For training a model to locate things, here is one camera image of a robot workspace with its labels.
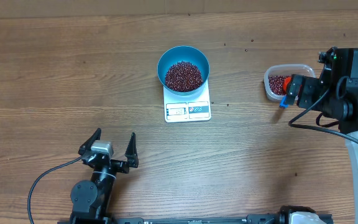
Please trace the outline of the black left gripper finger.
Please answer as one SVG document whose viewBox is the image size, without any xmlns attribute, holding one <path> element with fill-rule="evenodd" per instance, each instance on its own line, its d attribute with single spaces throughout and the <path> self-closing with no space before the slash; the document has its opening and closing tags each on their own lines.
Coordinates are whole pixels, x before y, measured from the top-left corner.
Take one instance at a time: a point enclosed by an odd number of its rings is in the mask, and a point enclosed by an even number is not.
<svg viewBox="0 0 358 224">
<path fill-rule="evenodd" d="M 100 137 L 101 137 L 101 128 L 98 128 L 93 133 L 93 135 L 80 146 L 78 150 L 78 154 L 83 155 L 86 151 L 90 151 L 93 143 L 96 140 L 100 140 Z"/>
<path fill-rule="evenodd" d="M 127 163 L 129 167 L 138 168 L 139 157 L 137 153 L 135 133 L 131 134 L 131 138 L 126 149 L 125 157 L 127 158 Z"/>
</svg>

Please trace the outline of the orange scoop with blue handle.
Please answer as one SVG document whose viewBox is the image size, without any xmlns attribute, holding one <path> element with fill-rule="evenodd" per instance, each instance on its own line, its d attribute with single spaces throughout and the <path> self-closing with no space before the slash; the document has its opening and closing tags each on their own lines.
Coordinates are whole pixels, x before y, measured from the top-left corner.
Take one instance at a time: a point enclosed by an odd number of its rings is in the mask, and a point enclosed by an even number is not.
<svg viewBox="0 0 358 224">
<path fill-rule="evenodd" d="M 285 100 L 287 97 L 287 89 L 288 89 L 288 84 L 290 83 L 290 81 L 291 81 L 291 77 L 286 77 L 286 79 L 284 79 L 284 82 L 283 82 L 284 96 L 279 104 L 279 107 L 283 110 L 288 108 L 288 104 L 285 103 Z"/>
</svg>

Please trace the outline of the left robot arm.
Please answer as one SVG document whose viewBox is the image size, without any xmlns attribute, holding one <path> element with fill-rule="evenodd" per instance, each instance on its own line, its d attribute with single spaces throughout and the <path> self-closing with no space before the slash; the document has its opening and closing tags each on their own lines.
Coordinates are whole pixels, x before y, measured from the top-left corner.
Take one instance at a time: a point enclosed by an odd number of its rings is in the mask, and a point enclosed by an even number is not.
<svg viewBox="0 0 358 224">
<path fill-rule="evenodd" d="M 139 165 L 135 133 L 131 134 L 125 161 L 112 158 L 112 142 L 101 140 L 100 128 L 80 146 L 78 154 L 93 173 L 89 180 L 73 186 L 70 193 L 73 208 L 67 223 L 112 223 L 108 206 L 116 176 L 118 173 L 128 174 L 131 168 Z"/>
</svg>

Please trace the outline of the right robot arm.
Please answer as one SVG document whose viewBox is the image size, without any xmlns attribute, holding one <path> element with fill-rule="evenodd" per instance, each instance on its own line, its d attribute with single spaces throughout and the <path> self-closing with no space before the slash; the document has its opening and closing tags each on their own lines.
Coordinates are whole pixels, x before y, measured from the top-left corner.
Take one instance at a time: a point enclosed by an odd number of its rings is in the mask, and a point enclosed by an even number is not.
<svg viewBox="0 0 358 224">
<path fill-rule="evenodd" d="M 318 59 L 318 78 L 293 74 L 285 81 L 284 105 L 303 112 L 289 126 L 344 138 L 352 167 L 355 222 L 358 223 L 358 48 L 331 47 Z"/>
</svg>

